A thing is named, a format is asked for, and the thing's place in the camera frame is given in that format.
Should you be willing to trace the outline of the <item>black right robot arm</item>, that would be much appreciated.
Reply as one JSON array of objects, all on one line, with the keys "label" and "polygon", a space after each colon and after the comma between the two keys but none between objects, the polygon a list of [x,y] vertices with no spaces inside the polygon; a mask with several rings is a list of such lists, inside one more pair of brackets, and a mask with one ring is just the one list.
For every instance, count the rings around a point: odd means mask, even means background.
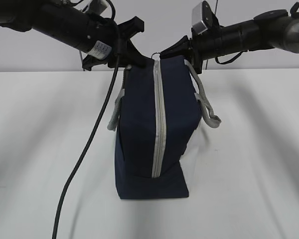
[{"label": "black right robot arm", "polygon": [[207,1],[192,10],[192,37],[182,37],[160,53],[161,59],[182,55],[197,74],[205,60],[234,54],[230,64],[248,51],[281,49],[299,54],[299,2],[290,11],[277,9],[262,13],[251,20],[221,26]]}]

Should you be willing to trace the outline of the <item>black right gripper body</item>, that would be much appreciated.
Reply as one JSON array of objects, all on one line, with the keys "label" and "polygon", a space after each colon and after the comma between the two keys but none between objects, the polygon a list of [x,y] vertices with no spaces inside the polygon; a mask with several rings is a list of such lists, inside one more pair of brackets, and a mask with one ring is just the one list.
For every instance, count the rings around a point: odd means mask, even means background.
[{"label": "black right gripper body", "polygon": [[221,56],[221,28],[212,28],[198,34],[191,29],[191,64],[197,74],[203,70],[203,62]]}]

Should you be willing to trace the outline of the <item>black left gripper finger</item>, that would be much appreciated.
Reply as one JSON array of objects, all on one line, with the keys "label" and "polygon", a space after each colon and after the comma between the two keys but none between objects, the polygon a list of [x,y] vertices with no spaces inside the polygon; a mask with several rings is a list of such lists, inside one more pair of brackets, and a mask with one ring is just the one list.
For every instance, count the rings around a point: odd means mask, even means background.
[{"label": "black left gripper finger", "polygon": [[130,64],[128,58],[125,55],[110,55],[107,60],[107,66],[110,69],[116,68],[117,65],[119,68],[125,68]]},{"label": "black left gripper finger", "polygon": [[142,68],[147,63],[147,58],[136,49],[131,40],[128,40],[126,44],[126,62]]}]

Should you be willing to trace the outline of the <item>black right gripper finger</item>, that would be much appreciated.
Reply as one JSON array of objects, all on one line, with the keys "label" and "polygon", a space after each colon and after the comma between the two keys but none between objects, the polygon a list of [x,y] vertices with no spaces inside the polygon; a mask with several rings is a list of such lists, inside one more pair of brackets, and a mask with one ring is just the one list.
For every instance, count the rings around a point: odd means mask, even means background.
[{"label": "black right gripper finger", "polygon": [[170,49],[190,49],[190,40],[187,35],[182,37],[179,41],[177,41],[174,45],[167,48]]},{"label": "black right gripper finger", "polygon": [[182,56],[185,59],[190,59],[191,57],[191,49],[166,49],[160,52],[160,59],[168,59],[176,56]]}]

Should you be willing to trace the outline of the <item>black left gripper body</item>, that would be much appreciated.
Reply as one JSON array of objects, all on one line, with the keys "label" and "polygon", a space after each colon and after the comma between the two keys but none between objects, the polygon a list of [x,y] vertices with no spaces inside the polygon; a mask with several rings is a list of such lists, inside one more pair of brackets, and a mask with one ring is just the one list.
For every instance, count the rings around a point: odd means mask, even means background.
[{"label": "black left gripper body", "polygon": [[98,30],[107,30],[109,33],[104,40],[97,40],[92,49],[83,59],[82,68],[91,71],[94,66],[106,65],[110,55],[126,55],[126,44],[137,33],[144,32],[145,23],[137,16],[117,25],[107,19],[107,24],[97,26]]}]

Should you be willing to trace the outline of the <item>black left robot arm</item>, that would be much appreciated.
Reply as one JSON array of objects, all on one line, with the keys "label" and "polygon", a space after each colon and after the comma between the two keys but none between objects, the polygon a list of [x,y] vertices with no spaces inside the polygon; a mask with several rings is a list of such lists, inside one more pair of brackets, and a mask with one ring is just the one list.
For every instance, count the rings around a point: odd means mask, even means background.
[{"label": "black left robot arm", "polygon": [[131,42],[145,28],[137,16],[121,24],[110,0],[92,0],[83,10],[70,0],[0,0],[0,26],[18,32],[32,29],[71,46],[87,56],[82,68],[136,65],[145,67],[148,58]]}]

